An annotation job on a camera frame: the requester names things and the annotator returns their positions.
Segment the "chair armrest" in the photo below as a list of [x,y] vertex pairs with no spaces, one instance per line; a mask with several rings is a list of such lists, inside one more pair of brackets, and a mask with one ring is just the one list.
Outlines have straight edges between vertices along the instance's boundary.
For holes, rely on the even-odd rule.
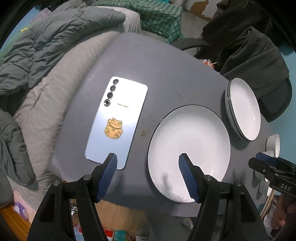
[[201,46],[210,46],[203,39],[196,39],[196,38],[179,39],[175,42],[172,42],[170,45],[180,50],[186,50],[186,49],[191,49],[191,48],[201,47]]

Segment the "plate rim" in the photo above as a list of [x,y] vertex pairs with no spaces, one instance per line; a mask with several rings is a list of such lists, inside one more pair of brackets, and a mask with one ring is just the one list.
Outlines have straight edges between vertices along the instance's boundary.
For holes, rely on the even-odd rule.
[[243,134],[242,130],[240,129],[239,127],[239,124],[237,122],[237,119],[235,117],[235,114],[234,114],[234,111],[233,111],[233,107],[232,107],[232,103],[231,103],[231,96],[230,96],[230,85],[231,85],[231,82],[234,80],[230,80],[228,85],[227,85],[227,99],[228,99],[228,105],[229,105],[229,110],[230,110],[230,113],[231,113],[231,116],[232,116],[232,119],[233,119],[233,123],[239,133],[239,135],[241,136],[241,138],[247,142],[251,142],[251,140],[249,140],[248,138],[245,137],[245,135]]
[[257,139],[259,133],[260,133],[260,128],[261,128],[261,113],[260,113],[260,110],[259,110],[259,116],[260,116],[260,128],[259,128],[259,132],[258,132],[258,134],[257,134],[257,136],[256,136],[256,138],[255,138],[254,140],[250,140],[250,139],[248,139],[248,138],[244,135],[244,133],[242,132],[241,128],[239,127],[239,124],[238,124],[238,122],[237,122],[237,119],[236,119],[236,117],[235,117],[234,110],[233,110],[233,107],[232,107],[231,96],[230,96],[230,87],[231,87],[230,85],[231,85],[231,82],[232,82],[234,79],[239,79],[240,81],[243,81],[243,82],[245,82],[245,83],[248,85],[248,83],[247,83],[246,81],[244,81],[242,78],[238,78],[238,77],[233,78],[233,79],[232,79],[231,81],[229,81],[229,83],[228,83],[229,87],[227,86],[227,97],[229,97],[229,98],[228,98],[228,103],[229,103],[229,107],[230,107],[231,115],[232,115],[233,120],[234,120],[234,124],[235,124],[235,126],[237,127],[238,132],[240,133],[241,137],[242,137],[244,140],[246,140],[246,141],[248,141],[248,142],[255,141],[255,140]]
[[[157,128],[158,128],[159,125],[163,122],[163,120],[164,120],[164,119],[165,119],[170,113],[172,113],[173,111],[175,111],[175,110],[177,110],[177,109],[179,109],[179,108],[185,107],[185,106],[200,106],[200,107],[206,108],[206,109],[210,110],[211,112],[213,112],[213,113],[214,113],[214,114],[220,119],[220,121],[223,123],[223,126],[224,126],[224,128],[225,128],[225,130],[226,130],[226,133],[227,133],[227,136],[228,136],[228,140],[229,140],[230,155],[229,155],[229,162],[228,162],[228,166],[227,166],[226,172],[227,172],[227,170],[228,170],[228,168],[229,168],[229,164],[230,164],[230,158],[231,158],[231,142],[230,142],[229,133],[228,133],[228,130],[227,130],[227,128],[226,128],[224,122],[222,121],[222,119],[221,119],[221,118],[220,118],[220,117],[219,117],[214,111],[212,111],[212,110],[211,110],[210,108],[208,108],[208,107],[205,107],[205,106],[202,106],[202,105],[199,105],[199,104],[186,104],[186,105],[182,105],[182,106],[179,106],[179,107],[173,109],[172,111],[170,111],[168,114],[166,114],[166,115],[162,118],[162,120],[158,123],[158,125],[157,125],[156,128],[154,129],[153,134],[152,134],[152,136],[151,136],[151,138],[150,138],[150,141],[149,141],[148,151],[147,151],[147,161],[146,161],[146,163],[147,163],[146,166],[147,166],[147,169],[148,169],[148,174],[149,174],[150,180],[152,181],[153,186],[154,186],[154,187],[156,188],[156,190],[157,190],[157,191],[158,191],[163,197],[165,197],[165,198],[167,198],[167,197],[166,197],[165,195],[163,195],[163,194],[158,190],[158,188],[155,186],[155,184],[154,184],[154,182],[153,182],[153,180],[152,180],[152,178],[151,178],[151,174],[150,174],[150,170],[149,170],[149,164],[148,164],[148,155],[149,155],[150,144],[151,144],[151,141],[152,141],[152,139],[153,139],[153,136],[154,136],[154,134],[155,134]],[[172,199],[170,199],[170,198],[167,198],[167,199],[169,199],[170,201],[175,202],[175,203],[183,203],[183,204],[189,204],[189,203],[194,203],[194,202],[195,202],[194,200],[193,200],[192,202],[177,202],[177,201],[174,201],[174,200],[172,200]]]

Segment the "human hand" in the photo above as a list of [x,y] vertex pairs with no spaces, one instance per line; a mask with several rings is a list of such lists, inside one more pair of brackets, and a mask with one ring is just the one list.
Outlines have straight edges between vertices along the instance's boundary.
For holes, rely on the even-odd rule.
[[291,203],[286,209],[284,201],[284,195],[281,194],[278,202],[276,203],[276,210],[274,211],[274,215],[271,219],[271,227],[273,229],[278,229],[279,227],[284,226],[287,215],[296,211],[296,202]]

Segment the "stacked plates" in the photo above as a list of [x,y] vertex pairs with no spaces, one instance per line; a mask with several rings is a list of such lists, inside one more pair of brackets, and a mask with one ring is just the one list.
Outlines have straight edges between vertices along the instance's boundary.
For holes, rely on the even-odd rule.
[[255,140],[260,131],[260,110],[252,89],[245,81],[235,78],[228,83],[225,107],[235,133],[245,141]]

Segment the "white plate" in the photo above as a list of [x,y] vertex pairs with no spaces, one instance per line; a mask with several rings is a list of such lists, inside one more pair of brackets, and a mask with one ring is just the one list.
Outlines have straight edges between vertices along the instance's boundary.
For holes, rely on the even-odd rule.
[[242,139],[255,140],[260,131],[261,116],[252,89],[244,80],[234,78],[229,82],[225,94],[227,94],[229,104],[227,106],[225,100],[226,110],[230,109],[227,111],[227,115],[233,129]]
[[175,202],[194,202],[179,169],[187,153],[204,174],[222,181],[230,160],[230,140],[221,119],[199,105],[170,112],[158,125],[149,145],[148,169],[158,191]]

